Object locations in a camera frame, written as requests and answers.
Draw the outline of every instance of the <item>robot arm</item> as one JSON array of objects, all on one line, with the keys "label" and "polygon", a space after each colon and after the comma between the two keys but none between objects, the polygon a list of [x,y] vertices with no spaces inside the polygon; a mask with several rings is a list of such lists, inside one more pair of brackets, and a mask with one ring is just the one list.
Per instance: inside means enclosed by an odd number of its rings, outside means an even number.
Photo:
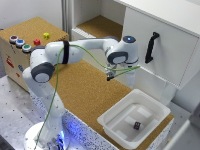
[{"label": "robot arm", "polygon": [[[106,37],[102,39],[86,39],[73,42],[52,42],[46,45],[45,49],[36,47],[31,53],[31,75],[36,82],[48,82],[54,72],[54,65],[57,63],[58,54],[61,52],[59,63],[76,63],[79,62],[84,54],[81,48],[70,45],[79,45],[85,49],[102,49],[105,52],[108,61],[108,67],[116,68],[117,64],[121,64],[124,68],[130,68],[137,65],[138,48],[135,38],[125,36],[118,42],[114,37]],[[106,70],[108,77],[113,76],[115,72]],[[129,84],[133,84],[135,71],[127,73]]]}]

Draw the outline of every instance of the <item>cabinet handle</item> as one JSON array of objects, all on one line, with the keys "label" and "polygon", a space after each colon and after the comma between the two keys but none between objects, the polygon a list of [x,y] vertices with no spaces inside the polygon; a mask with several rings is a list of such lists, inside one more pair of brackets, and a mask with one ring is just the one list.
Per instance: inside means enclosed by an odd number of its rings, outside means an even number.
[{"label": "cabinet handle", "polygon": [[153,50],[153,46],[154,46],[154,40],[157,39],[160,35],[156,32],[153,32],[153,36],[151,37],[150,41],[149,41],[149,45],[148,45],[148,49],[147,49],[147,54],[145,57],[145,63],[148,64],[149,62],[151,62],[153,60],[153,57],[151,57],[151,53]]}]

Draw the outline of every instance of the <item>brown box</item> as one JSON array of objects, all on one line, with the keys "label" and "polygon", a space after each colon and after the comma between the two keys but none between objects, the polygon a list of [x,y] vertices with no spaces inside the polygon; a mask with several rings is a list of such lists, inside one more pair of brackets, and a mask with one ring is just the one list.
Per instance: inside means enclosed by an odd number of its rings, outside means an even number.
[{"label": "brown box", "polygon": [[[43,37],[46,32],[50,34],[48,40]],[[25,40],[26,44],[32,47],[35,47],[34,39],[40,39],[41,45],[45,46],[49,42],[69,40],[69,36],[66,32],[39,17],[0,31],[0,50],[5,71],[10,78],[28,91],[28,87],[22,78],[22,71],[30,66],[30,54],[25,54],[21,49],[10,44],[9,39],[12,35],[17,35],[19,39]]]}]

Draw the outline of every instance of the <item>cardboard box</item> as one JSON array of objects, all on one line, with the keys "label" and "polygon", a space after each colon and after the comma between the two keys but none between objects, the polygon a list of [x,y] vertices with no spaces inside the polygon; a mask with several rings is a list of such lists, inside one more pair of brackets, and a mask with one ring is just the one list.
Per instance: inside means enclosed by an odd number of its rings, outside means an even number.
[{"label": "cardboard box", "polygon": [[[43,34],[49,33],[50,38],[44,39]],[[16,45],[10,44],[10,36],[17,35],[19,39],[25,40],[26,44],[33,47],[34,39],[40,39],[41,45],[49,42],[69,40],[66,32],[53,26],[42,18],[36,17],[15,26],[0,31],[0,50],[7,75],[28,91],[22,72],[30,66],[30,54],[25,54]]]}]

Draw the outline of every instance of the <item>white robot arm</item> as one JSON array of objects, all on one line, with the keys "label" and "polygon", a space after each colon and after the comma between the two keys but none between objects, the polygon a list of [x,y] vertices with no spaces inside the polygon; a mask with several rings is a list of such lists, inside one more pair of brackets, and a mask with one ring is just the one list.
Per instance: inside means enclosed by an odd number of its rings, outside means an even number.
[{"label": "white robot arm", "polygon": [[[52,42],[44,46],[36,46],[30,57],[30,67],[23,72],[23,78],[34,96],[40,98],[48,111],[50,109],[51,100],[53,99],[54,88],[48,82],[55,70],[54,65],[57,64],[58,55],[61,49],[64,50],[60,54],[59,63],[76,63],[79,62],[84,54],[80,47],[70,45],[79,45],[85,49],[102,49],[108,61],[108,67],[115,67],[122,64],[124,68],[137,66],[138,48],[135,38],[125,36],[120,42],[115,37],[105,37],[101,39],[86,39],[73,42],[60,41]],[[108,80],[114,78],[114,73],[106,70]],[[127,72],[128,82],[133,84],[135,70]],[[49,143],[55,141],[62,127],[62,116],[65,112],[64,105],[59,95],[56,93],[50,115],[41,131],[38,146],[43,149],[51,149]]]}]

